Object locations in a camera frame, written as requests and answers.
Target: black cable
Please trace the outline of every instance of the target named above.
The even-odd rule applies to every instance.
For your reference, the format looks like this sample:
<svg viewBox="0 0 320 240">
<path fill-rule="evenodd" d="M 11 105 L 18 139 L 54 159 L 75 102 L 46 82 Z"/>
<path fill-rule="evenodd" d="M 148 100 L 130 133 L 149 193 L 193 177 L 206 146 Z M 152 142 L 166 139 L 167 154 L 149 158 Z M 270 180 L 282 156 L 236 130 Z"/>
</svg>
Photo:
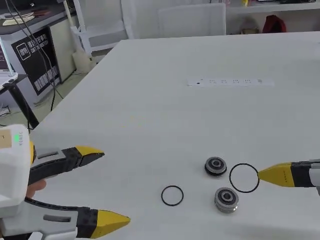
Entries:
<svg viewBox="0 0 320 240">
<path fill-rule="evenodd" d="M 232 180 L 231 180 L 231 174 L 232 174 L 233 170 L 234 170 L 236 167 L 239 167 L 239 166 L 249 166 L 249 167 L 251 167 L 253 170 L 255 170 L 255 172 L 256 172 L 258 181 L 257 181 L 255 187 L 254 187 L 252 190 L 250 190 L 250 191 L 242 191 L 242 190 L 239 190 L 238 188 L 235 187 L 234 183 L 233 183 Z M 257 170 L 254 166 L 252 166 L 251 164 L 249 164 L 249 163 L 238 163 L 238 164 L 234 165 L 233 168 L 231 168 L 231 171 L 230 171 L 230 173 L 229 173 L 229 181 L 230 181 L 230 184 L 232 185 L 232 187 L 233 187 L 236 191 L 238 191 L 239 193 L 243 193 L 243 194 L 250 194 L 250 193 L 254 192 L 254 191 L 259 187 L 259 184 L 260 184 L 260 179 L 259 179 L 259 177 L 258 177 L 258 170 Z"/>
<path fill-rule="evenodd" d="M 179 189 L 180 192 L 181 192 L 181 199 L 180 199 L 180 201 L 178 201 L 178 202 L 175 203 L 175 204 L 167 203 L 167 202 L 164 200 L 164 192 L 165 192 L 165 190 L 167 190 L 167 189 L 169 189 L 169 188 L 176 188 L 176 189 Z M 165 205 L 170 206 L 170 207 L 174 207 L 174 206 L 179 205 L 179 204 L 183 201 L 184 197 L 185 197 L 184 191 L 182 191 L 182 189 L 181 189 L 180 187 L 176 186 L 176 185 L 166 186 L 166 187 L 162 190 L 162 192 L 161 192 L 161 200 L 162 200 L 162 202 L 163 202 Z"/>
<path fill-rule="evenodd" d="M 18 23 L 17 19 L 15 16 L 13 16 L 11 10 L 10 10 L 10 7 L 9 7 L 9 4 L 8 4 L 8 0 L 5 0 L 5 3 L 6 3 L 6 6 L 7 6 L 7 9 L 11 15 L 11 17 L 15 20 L 16 24 L 20 27 L 20 29 L 22 30 L 22 32 L 36 45 L 36 50 L 39 52 L 41 58 L 42 58 L 42 61 L 44 63 L 44 68 L 45 68 L 45 72 L 46 72 L 46 75 L 47 75 L 47 78 L 48 78 L 48 82 L 49 84 L 53 87 L 53 98 L 52 98 L 52 102 L 51 102 L 51 108 L 50 108 L 50 111 L 53 110 L 53 106 L 54 106 L 54 102 L 55 102 L 55 98 L 56 98 L 56 92 L 58 93 L 58 95 L 61 97 L 61 99 L 64 99 L 62 97 L 62 95 L 58 92 L 58 90 L 56 89 L 56 83 L 55 83 L 55 75 L 54 75 L 54 70 L 52 68 L 52 64 L 51 64 L 51 61 L 50 61 L 50 58 L 48 57 L 48 55 L 46 54 L 46 52 L 43 50 L 43 48 L 39 45 L 39 43 L 37 42 L 35 36 L 33 35 L 33 33 L 31 32 L 30 28 L 28 27 L 28 25 L 26 24 L 25 20 L 22 18 L 21 14 L 19 13 L 19 10 L 16 8 L 16 6 L 14 5 L 13 1 L 10 0 L 10 3 L 12 4 L 14 10 L 16 11 L 16 13 L 18 14 L 19 18 L 22 20 L 24 26 L 26 27 L 26 29 L 29 31 L 30 35 L 32 36 L 32 38 L 30 37 L 30 35 L 28 35 L 25 30 L 21 27 L 21 25 Z M 50 78 L 50 75 L 48 73 L 48 68 L 47 68 L 47 64 L 46 64 L 46 61 L 45 61 L 45 58 L 43 56 L 43 54 L 40 52 L 40 50 L 43 52 L 43 54 L 46 56 L 48 62 L 49 62 L 49 65 L 50 65 L 50 70 L 51 70 L 51 74 L 52 74 L 52 81 L 53 83 L 50 82 L 51 78 Z"/>
</svg>

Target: desk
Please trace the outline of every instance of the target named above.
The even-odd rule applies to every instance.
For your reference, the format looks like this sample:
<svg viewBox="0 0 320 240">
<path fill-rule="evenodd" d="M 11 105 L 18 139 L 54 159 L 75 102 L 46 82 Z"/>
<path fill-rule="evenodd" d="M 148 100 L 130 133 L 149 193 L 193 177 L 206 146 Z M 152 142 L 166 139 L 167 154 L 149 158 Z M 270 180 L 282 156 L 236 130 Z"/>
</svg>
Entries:
<svg viewBox="0 0 320 240">
<path fill-rule="evenodd" d="M 115 211 L 109 240 L 318 240 L 316 189 L 261 182 L 226 215 L 209 157 L 263 169 L 320 157 L 320 32 L 121 41 L 31 133 L 37 148 L 89 145 L 106 157 L 48 180 L 38 200 Z M 190 87 L 188 78 L 269 78 L 268 87 Z M 241 170 L 236 184 L 256 183 Z M 169 207 L 161 191 L 178 185 Z"/>
</svg>

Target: red object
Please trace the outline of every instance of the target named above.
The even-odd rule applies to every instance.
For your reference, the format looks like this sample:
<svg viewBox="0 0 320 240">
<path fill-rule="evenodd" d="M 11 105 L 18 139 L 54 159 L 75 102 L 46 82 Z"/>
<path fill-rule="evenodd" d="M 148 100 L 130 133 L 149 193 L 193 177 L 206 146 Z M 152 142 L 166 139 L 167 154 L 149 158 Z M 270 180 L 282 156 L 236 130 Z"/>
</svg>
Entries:
<svg viewBox="0 0 320 240">
<path fill-rule="evenodd" d="M 277 17 L 276 15 L 269 15 L 265 19 L 262 33 L 271 34 L 271 33 L 286 33 L 287 28 L 285 22 Z"/>
</svg>

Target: black o-ring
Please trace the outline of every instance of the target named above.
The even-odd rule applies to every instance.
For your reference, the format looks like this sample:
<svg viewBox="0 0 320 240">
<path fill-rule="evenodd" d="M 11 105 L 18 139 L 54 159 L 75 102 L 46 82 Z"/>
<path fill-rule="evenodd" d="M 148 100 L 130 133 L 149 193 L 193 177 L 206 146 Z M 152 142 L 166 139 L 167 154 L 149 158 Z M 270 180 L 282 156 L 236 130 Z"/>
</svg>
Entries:
<svg viewBox="0 0 320 240">
<path fill-rule="evenodd" d="M 181 194 L 182 194 L 182 197 L 181 197 L 181 200 L 180 200 L 179 202 L 177 202 L 177 203 L 175 203 L 175 204 L 170 204 L 170 203 L 167 203 L 167 202 L 164 200 L 164 192 L 165 192 L 165 190 L 167 190 L 167 189 L 169 189 L 169 188 L 176 188 L 176 189 L 179 189 L 179 190 L 180 190 L 180 192 L 181 192 Z M 185 197 L 184 191 L 182 191 L 182 189 L 181 189 L 180 187 L 176 186 L 176 185 L 166 186 L 166 187 L 162 190 L 162 192 L 161 192 L 161 200 L 162 200 L 162 202 L 163 202 L 165 205 L 170 206 L 170 207 L 174 207 L 174 206 L 179 205 L 179 204 L 183 201 L 184 197 Z"/>
<path fill-rule="evenodd" d="M 234 170 L 236 167 L 238 167 L 238 166 L 243 166 L 243 165 L 244 165 L 244 166 L 249 166 L 249 167 L 251 167 L 253 170 L 255 170 L 256 175 L 257 175 L 257 178 L 258 178 L 258 181 L 257 181 L 255 187 L 254 187 L 252 190 L 250 190 L 250 191 L 242 191 L 242 190 L 236 188 L 236 186 L 233 184 L 233 182 L 232 182 L 232 180 L 231 180 L 231 174 L 232 174 L 233 170 Z M 258 170 L 257 170 L 254 166 L 252 166 L 251 164 L 249 164 L 249 163 L 238 163 L 238 164 L 234 165 L 234 166 L 231 168 L 230 173 L 229 173 L 229 181 L 230 181 L 230 184 L 232 185 L 232 187 L 233 187 L 236 191 L 238 191 L 239 193 L 243 193 L 243 194 L 250 194 L 250 193 L 254 192 L 254 191 L 259 187 L 259 184 L 260 184 L 260 179 L 259 179 L 259 177 L 258 177 Z"/>
</svg>

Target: finger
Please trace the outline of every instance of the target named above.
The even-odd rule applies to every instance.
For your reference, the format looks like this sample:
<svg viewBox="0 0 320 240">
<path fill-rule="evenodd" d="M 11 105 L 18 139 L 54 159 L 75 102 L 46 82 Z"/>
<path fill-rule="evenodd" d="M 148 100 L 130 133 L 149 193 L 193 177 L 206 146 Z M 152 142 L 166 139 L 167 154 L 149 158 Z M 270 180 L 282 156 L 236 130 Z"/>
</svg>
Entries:
<svg viewBox="0 0 320 240">
<path fill-rule="evenodd" d="M 36 194 L 36 191 L 33 190 L 33 189 L 28 189 L 28 190 L 26 191 L 26 197 L 27 197 L 27 198 L 32 198 L 35 194 Z"/>
<path fill-rule="evenodd" d="M 45 180 L 40 180 L 40 181 L 37 181 L 37 182 L 31 184 L 27 188 L 26 196 L 28 198 L 32 198 L 35 195 L 36 191 L 44 189 L 46 187 L 46 185 L 47 185 L 47 183 Z"/>
<path fill-rule="evenodd" d="M 44 189 L 47 186 L 47 182 L 45 180 L 40 180 L 34 183 L 34 190 L 39 191 Z"/>
</svg>

